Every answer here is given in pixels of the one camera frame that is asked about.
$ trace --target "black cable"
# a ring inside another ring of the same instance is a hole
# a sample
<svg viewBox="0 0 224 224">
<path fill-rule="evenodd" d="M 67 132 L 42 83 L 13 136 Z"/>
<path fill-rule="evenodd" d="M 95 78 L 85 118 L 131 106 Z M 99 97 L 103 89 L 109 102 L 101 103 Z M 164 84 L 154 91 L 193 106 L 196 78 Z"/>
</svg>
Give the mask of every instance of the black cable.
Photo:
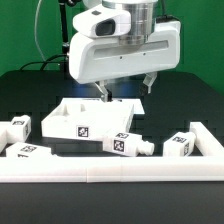
<svg viewBox="0 0 224 224">
<path fill-rule="evenodd" d="M 43 71 L 44 68 L 46 67 L 46 65 L 48 64 L 48 62 L 53 61 L 56 58 L 61 58 L 61 57 L 65 58 L 66 56 L 67 56 L 66 54 L 57 54 L 57 55 L 54 55 L 54 56 L 48 58 L 45 62 L 43 62 L 43 65 L 41 66 L 40 70 Z"/>
<path fill-rule="evenodd" d="M 30 62 L 27 63 L 25 65 L 23 65 L 19 70 L 22 71 L 25 67 L 29 66 L 29 65 L 34 65 L 34 64 L 43 64 L 46 63 L 46 61 L 35 61 L 35 62 Z M 59 64 L 60 62 L 55 62 L 55 61 L 48 61 L 47 64 Z"/>
<path fill-rule="evenodd" d="M 173 15 L 167 15 L 166 13 L 166 3 L 165 0 L 161 0 L 162 3 L 162 16 L 156 18 L 156 23 L 166 23 L 170 21 L 180 21 L 177 17 Z"/>
<path fill-rule="evenodd" d="M 165 0 L 161 0 L 162 2 L 162 15 L 165 16 L 166 15 L 166 3 Z"/>
</svg>

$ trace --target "white plastic part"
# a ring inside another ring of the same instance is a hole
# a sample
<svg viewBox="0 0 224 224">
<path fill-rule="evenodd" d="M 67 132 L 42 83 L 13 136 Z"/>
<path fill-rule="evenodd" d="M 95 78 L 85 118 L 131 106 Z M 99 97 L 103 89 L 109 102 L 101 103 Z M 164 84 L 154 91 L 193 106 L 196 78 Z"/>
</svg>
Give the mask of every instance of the white plastic part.
<svg viewBox="0 0 224 224">
<path fill-rule="evenodd" d="M 196 135 L 195 145 L 203 156 L 224 156 L 224 147 L 201 122 L 191 122 L 190 131 Z"/>
<path fill-rule="evenodd" d="M 101 22 L 108 20 L 112 20 L 115 23 L 114 33 L 110 37 L 127 34 L 131 29 L 131 14 L 128 11 L 109 9 L 102 5 L 76 15 L 73 19 L 73 26 L 85 36 L 97 38 L 99 37 L 96 31 L 97 26 Z"/>
<path fill-rule="evenodd" d="M 39 158 L 52 156 L 51 148 L 17 142 L 6 148 L 6 157 Z"/>
<path fill-rule="evenodd" d="M 141 3 L 155 3 L 158 0 L 104 0 L 105 2 L 111 2 L 116 4 L 141 4 Z"/>
<path fill-rule="evenodd" d="M 156 24 L 147 43 L 132 47 L 120 46 L 118 37 L 77 33 L 70 45 L 70 74 L 82 84 L 174 68 L 180 59 L 179 31 L 178 21 Z"/>
<path fill-rule="evenodd" d="M 134 106 L 119 101 L 65 98 L 42 122 L 42 136 L 102 141 L 108 130 L 128 132 Z"/>
<path fill-rule="evenodd" d="M 6 129 L 1 127 L 0 125 L 0 153 L 7 145 L 7 135 L 6 135 Z"/>
<path fill-rule="evenodd" d="M 144 142 L 141 135 L 109 131 L 103 137 L 103 151 L 130 157 L 152 155 L 154 144 Z"/>
<path fill-rule="evenodd" d="M 31 132 L 31 119 L 27 115 L 14 117 L 11 124 L 7 126 L 7 142 L 25 142 Z"/>
<path fill-rule="evenodd" d="M 99 4 L 101 4 L 102 0 L 83 0 L 84 5 L 90 9 L 93 8 Z"/>
<path fill-rule="evenodd" d="M 194 149 L 195 134 L 178 132 L 163 144 L 163 156 L 189 156 Z"/>
<path fill-rule="evenodd" d="M 222 157 L 0 158 L 0 182 L 224 181 Z"/>
</svg>

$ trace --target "green wall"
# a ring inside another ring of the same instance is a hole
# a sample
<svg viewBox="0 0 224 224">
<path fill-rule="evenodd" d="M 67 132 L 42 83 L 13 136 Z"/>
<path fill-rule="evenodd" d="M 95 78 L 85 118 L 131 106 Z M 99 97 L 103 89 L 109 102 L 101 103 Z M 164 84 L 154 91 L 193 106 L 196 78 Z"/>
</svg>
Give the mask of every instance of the green wall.
<svg viewBox="0 0 224 224">
<path fill-rule="evenodd" d="M 182 21 L 181 61 L 176 71 L 196 74 L 224 94 L 224 1 L 166 0 L 168 14 Z M 1 1 L 0 75 L 23 64 L 40 61 L 34 41 L 34 19 L 38 0 Z M 68 8 L 68 27 L 83 5 Z M 57 0 L 43 0 L 38 39 L 45 57 L 61 53 L 60 14 Z"/>
</svg>

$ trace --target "white block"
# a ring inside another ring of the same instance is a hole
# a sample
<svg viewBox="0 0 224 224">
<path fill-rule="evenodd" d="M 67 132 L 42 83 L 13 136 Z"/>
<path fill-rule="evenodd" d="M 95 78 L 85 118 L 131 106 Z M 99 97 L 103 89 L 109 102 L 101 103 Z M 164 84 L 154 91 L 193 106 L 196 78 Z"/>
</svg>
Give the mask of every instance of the white block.
<svg viewBox="0 0 224 224">
<path fill-rule="evenodd" d="M 0 153 L 5 148 L 6 144 L 7 144 L 6 129 L 0 125 Z"/>
<path fill-rule="evenodd" d="M 89 159 L 87 182 L 120 182 L 120 163 L 120 157 Z"/>
<path fill-rule="evenodd" d="M 121 182 L 224 180 L 218 157 L 121 158 Z"/>
<path fill-rule="evenodd" d="M 10 144 L 25 142 L 31 132 L 31 119 L 27 115 L 14 117 L 7 126 L 7 141 Z"/>
<path fill-rule="evenodd" d="M 190 131 L 196 135 L 195 145 L 204 156 L 224 156 L 224 148 L 201 122 L 191 122 Z"/>
<path fill-rule="evenodd" d="M 163 144 L 163 156 L 188 156 L 193 152 L 195 134 L 178 132 Z"/>
<path fill-rule="evenodd" d="M 17 142 L 6 149 L 6 157 L 39 158 L 52 156 L 51 148 Z"/>
<path fill-rule="evenodd" d="M 42 122 L 42 136 L 102 141 L 108 130 L 128 132 L 133 104 L 65 98 Z"/>
<path fill-rule="evenodd" d="M 0 158 L 0 182 L 86 182 L 86 163 L 78 158 Z"/>
</svg>

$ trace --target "white cable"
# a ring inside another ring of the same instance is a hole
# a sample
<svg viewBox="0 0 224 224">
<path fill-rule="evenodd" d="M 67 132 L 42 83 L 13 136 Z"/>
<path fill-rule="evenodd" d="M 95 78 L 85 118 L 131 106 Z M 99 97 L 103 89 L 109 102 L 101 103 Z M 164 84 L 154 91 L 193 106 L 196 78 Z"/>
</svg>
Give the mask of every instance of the white cable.
<svg viewBox="0 0 224 224">
<path fill-rule="evenodd" d="M 40 12 L 40 7 L 41 7 L 41 3 L 43 0 L 39 0 L 38 5 L 37 5 L 37 9 L 36 9 L 36 15 L 35 15 L 35 25 L 34 25 L 34 37 L 35 37 L 35 43 L 37 46 L 37 50 L 40 53 L 41 58 L 43 59 L 43 61 L 46 61 L 44 54 L 40 48 L 39 42 L 38 42 L 38 37 L 37 37 L 37 26 L 38 26 L 38 18 L 39 18 L 39 12 Z"/>
</svg>

